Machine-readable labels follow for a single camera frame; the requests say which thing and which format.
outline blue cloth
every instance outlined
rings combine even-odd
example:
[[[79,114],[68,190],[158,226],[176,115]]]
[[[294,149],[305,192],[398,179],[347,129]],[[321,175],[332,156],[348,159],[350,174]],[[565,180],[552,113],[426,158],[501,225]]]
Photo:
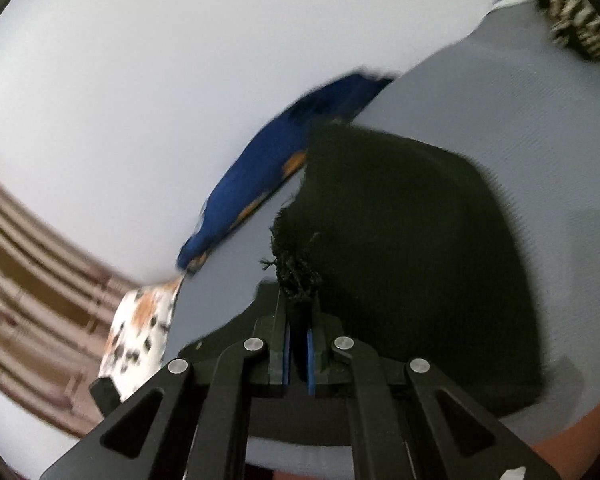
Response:
[[[266,124],[209,195],[200,228],[180,249],[178,266],[200,267],[214,245],[302,167],[315,120],[352,120],[393,80],[351,73],[310,92]]]

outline striped fabric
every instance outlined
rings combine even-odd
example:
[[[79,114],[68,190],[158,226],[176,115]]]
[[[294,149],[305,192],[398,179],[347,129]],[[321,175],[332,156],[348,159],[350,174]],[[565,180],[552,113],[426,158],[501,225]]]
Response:
[[[115,310],[136,284],[72,248],[0,188],[0,390],[83,436]]]

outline silver screw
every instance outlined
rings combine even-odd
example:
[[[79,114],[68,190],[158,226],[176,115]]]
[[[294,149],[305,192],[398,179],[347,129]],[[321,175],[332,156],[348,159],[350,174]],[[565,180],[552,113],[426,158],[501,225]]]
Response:
[[[189,367],[189,364],[184,359],[174,359],[167,365],[172,374],[181,374],[187,367]]]
[[[345,335],[341,335],[340,337],[336,338],[333,344],[336,345],[336,348],[340,350],[351,350],[353,348],[354,342],[352,338],[347,337]]]
[[[429,371],[430,368],[429,361],[420,358],[411,361],[409,366],[411,367],[411,370],[413,370],[417,374],[425,374]]]
[[[251,337],[244,342],[244,348],[249,352],[257,352],[264,346],[264,341],[259,337]]]

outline dark green fabric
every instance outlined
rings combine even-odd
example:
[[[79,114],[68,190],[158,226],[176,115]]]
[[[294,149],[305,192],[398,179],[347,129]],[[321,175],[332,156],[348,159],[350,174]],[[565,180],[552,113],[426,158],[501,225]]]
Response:
[[[536,312],[503,213],[480,173],[439,148],[317,127],[304,183],[280,211],[278,281],[380,355],[420,356],[497,415],[541,391]]]

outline white surface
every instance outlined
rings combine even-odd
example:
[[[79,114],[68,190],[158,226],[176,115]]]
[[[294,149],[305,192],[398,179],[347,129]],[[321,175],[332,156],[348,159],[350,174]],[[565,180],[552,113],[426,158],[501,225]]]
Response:
[[[38,480],[76,442],[0,393],[0,454],[21,475]]]
[[[256,131],[355,67],[408,70],[494,0],[13,0],[0,182],[140,282],[173,274]]]

